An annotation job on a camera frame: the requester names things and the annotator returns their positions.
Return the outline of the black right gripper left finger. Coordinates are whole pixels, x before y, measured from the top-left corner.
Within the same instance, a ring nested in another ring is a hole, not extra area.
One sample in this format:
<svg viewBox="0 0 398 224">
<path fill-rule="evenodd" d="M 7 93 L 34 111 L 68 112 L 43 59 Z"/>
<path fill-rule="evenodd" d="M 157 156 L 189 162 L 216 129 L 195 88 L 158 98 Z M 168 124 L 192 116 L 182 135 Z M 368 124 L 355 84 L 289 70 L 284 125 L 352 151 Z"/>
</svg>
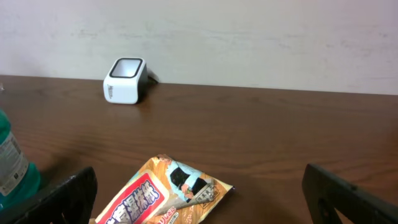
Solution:
<svg viewBox="0 0 398 224">
<path fill-rule="evenodd" d="M 86 167 L 65 180 L 49 185 L 27 200 L 1 211 L 1 224 L 88 224 L 98 182 Z"/>
</svg>

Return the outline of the blue liquid bottle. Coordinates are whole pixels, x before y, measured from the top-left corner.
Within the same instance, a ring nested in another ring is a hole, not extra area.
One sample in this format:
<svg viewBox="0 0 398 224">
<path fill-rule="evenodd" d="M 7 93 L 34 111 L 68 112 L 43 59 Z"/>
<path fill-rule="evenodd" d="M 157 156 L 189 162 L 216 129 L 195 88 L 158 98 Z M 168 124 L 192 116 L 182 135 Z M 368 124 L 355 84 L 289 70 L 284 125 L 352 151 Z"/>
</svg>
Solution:
<svg viewBox="0 0 398 224">
<path fill-rule="evenodd" d="M 41 177 L 36 165 L 22 152 L 11 122 L 1 112 L 1 210 L 35 195 Z"/>
</svg>

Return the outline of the orange snack bag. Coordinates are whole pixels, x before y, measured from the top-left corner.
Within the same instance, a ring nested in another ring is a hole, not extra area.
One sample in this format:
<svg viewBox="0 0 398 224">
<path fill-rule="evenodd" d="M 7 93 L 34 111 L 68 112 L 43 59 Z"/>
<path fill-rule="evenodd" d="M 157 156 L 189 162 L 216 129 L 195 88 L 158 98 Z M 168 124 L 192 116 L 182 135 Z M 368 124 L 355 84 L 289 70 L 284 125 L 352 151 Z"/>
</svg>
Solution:
<svg viewBox="0 0 398 224">
<path fill-rule="evenodd" d="M 234 187 L 166 154 L 150 158 L 92 223 L 201 223 Z"/>
</svg>

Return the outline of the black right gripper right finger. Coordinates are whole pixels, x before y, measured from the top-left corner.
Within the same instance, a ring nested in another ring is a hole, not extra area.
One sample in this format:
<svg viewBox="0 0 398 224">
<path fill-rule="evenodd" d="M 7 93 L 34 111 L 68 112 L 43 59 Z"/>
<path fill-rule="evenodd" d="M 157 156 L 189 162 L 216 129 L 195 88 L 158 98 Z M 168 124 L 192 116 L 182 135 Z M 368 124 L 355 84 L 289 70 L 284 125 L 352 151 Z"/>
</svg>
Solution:
<svg viewBox="0 0 398 224">
<path fill-rule="evenodd" d="M 302 190 L 314 223 L 397 224 L 397 206 L 383 201 L 316 164 L 307 164 Z"/>
</svg>

